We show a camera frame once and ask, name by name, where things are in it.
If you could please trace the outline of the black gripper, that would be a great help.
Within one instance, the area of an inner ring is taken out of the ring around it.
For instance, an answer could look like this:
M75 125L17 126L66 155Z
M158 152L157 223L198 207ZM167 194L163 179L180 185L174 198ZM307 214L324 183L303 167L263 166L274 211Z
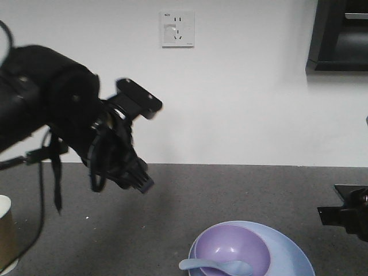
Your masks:
M93 124L96 136L87 152L92 191L101 192L108 179L141 193L154 185L147 164L133 148L131 126L132 121L120 112L105 113Z

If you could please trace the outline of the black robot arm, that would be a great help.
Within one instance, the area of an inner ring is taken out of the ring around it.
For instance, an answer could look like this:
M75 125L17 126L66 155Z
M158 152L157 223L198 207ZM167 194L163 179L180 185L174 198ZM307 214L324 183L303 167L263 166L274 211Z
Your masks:
M99 97L99 77L85 66L39 45L10 50L1 65L1 150L48 126L90 172L91 188L111 180L145 193L153 180L132 142L132 122L151 119L162 102L122 78L117 92Z

